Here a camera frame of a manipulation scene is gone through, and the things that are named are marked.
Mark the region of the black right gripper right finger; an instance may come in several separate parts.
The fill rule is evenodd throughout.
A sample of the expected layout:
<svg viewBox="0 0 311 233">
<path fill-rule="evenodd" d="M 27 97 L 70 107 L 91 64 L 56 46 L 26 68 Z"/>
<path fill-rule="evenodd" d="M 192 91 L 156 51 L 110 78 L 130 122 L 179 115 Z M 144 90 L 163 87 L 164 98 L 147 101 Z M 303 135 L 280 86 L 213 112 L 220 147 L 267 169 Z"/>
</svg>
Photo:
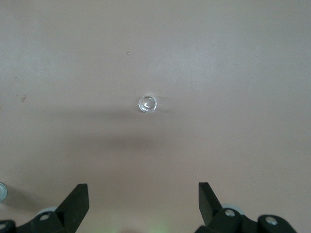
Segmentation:
<svg viewBox="0 0 311 233">
<path fill-rule="evenodd" d="M 233 208 L 224 208 L 207 182 L 198 184 L 198 200 L 204 225 L 196 233 L 298 233 L 279 216 L 261 215 L 253 221 Z"/>
</svg>

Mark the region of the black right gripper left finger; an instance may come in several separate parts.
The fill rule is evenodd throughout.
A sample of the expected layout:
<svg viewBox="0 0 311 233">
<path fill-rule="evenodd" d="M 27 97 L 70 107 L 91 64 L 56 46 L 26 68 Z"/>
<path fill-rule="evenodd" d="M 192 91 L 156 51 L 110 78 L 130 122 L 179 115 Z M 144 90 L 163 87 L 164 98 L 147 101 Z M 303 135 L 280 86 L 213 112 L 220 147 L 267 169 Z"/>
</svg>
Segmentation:
<svg viewBox="0 0 311 233">
<path fill-rule="evenodd" d="M 88 185 L 78 184 L 55 211 L 40 213 L 20 226 L 0 220 L 0 233 L 76 233 L 88 210 Z"/>
</svg>

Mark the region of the clear glass measuring beaker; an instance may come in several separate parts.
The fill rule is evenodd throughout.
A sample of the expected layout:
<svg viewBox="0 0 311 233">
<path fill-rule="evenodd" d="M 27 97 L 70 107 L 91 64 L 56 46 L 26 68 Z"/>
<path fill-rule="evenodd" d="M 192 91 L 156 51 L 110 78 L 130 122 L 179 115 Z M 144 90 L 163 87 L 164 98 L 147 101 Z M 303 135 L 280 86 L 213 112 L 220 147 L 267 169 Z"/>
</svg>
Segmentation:
<svg viewBox="0 0 311 233">
<path fill-rule="evenodd" d="M 152 95 L 144 95 L 140 97 L 138 107 L 143 113 L 153 113 L 157 109 L 157 100 Z"/>
</svg>

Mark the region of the green sleeved glass shaker bottle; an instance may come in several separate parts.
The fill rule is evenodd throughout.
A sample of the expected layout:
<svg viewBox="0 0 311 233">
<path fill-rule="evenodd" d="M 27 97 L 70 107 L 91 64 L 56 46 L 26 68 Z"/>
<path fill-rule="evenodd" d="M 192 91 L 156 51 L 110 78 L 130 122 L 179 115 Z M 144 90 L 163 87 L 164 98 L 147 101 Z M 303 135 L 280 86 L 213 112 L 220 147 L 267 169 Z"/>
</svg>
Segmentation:
<svg viewBox="0 0 311 233">
<path fill-rule="evenodd" d="M 0 182 L 0 202 L 4 201 L 7 198 L 8 190 L 5 184 Z"/>
</svg>

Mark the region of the brown table mat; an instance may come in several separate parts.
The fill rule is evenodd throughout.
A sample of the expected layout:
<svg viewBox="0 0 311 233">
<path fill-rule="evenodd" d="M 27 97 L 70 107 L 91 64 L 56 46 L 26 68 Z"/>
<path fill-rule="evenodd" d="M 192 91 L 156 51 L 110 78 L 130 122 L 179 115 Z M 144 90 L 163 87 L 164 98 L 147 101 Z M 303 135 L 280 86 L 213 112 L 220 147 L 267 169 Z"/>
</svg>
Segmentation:
<svg viewBox="0 0 311 233">
<path fill-rule="evenodd" d="M 0 182 L 18 225 L 86 183 L 77 233 L 193 233 L 208 182 L 311 233 L 311 0 L 0 0 Z"/>
</svg>

